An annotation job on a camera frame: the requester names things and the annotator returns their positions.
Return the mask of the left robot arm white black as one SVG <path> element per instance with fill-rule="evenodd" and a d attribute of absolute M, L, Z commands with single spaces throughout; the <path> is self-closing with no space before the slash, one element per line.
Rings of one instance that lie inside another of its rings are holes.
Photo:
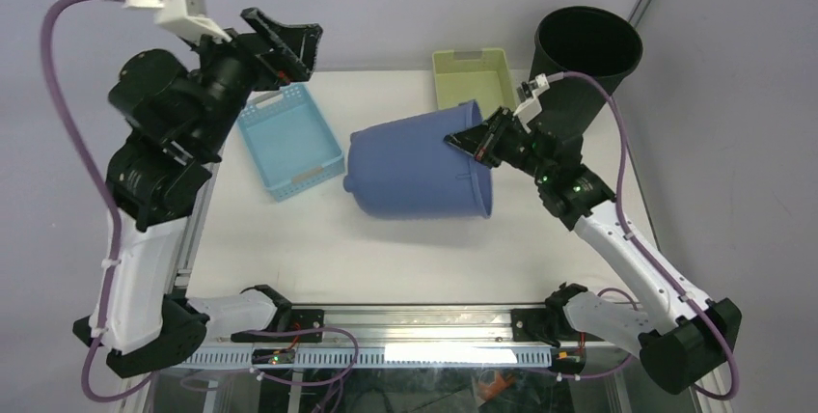
<path fill-rule="evenodd" d="M 167 50 L 145 50 L 123 65 L 108 94 L 131 129 L 104 182 L 114 255 L 94 313 L 75 321 L 73 332 L 105 347 L 107 367 L 122 378 L 179 364 L 208 338 L 256 331 L 277 342 L 290 328 L 289 300 L 267 285 L 216 298 L 167 292 L 186 221 L 249 96 L 314 72 L 320 25 L 284 24 L 257 8 L 241 16 L 249 32 L 191 42 L 196 69 Z"/>

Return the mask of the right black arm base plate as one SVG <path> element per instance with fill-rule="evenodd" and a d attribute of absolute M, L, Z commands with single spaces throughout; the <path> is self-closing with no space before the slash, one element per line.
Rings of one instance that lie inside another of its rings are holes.
<path fill-rule="evenodd" d="M 510 310 L 512 340 L 517 343 L 540 342 L 560 347 L 560 318 L 547 308 Z"/>

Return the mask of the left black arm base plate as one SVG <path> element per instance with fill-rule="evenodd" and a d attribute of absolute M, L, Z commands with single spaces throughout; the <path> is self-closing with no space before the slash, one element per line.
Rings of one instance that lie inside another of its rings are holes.
<path fill-rule="evenodd" d="M 288 326 L 285 332 L 297 330 L 316 329 L 324 326 L 325 311 L 317 308 L 302 308 L 291 311 Z M 235 333 L 230 336 L 232 343 L 270 343 L 270 344 L 290 344 L 295 339 L 298 343 L 320 343 L 323 340 L 322 333 L 311 333 L 307 335 L 271 337 L 252 335 L 247 332 Z"/>

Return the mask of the large blue plastic bucket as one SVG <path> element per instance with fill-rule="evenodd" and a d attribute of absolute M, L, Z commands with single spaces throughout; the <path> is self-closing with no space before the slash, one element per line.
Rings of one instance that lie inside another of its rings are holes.
<path fill-rule="evenodd" d="M 376 218 L 488 218 L 493 210 L 490 170 L 445 142 L 447 135 L 482 121 L 470 100 L 355 131 L 343 188 Z"/>

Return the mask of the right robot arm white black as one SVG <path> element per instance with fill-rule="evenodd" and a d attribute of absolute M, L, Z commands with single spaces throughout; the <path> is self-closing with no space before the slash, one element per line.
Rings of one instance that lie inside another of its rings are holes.
<path fill-rule="evenodd" d="M 646 242 L 618 194 L 583 164 L 582 138 L 564 140 L 525 126 L 502 108 L 444 140 L 480 165 L 507 164 L 531 176 L 542 205 L 590 245 L 641 303 L 638 311 L 619 308 L 580 285 L 561 286 L 545 301 L 548 343 L 578 332 L 598 336 L 637 358 L 650 379 L 674 395 L 722 364 L 736 367 L 741 310 L 728 298 L 713 300 Z"/>

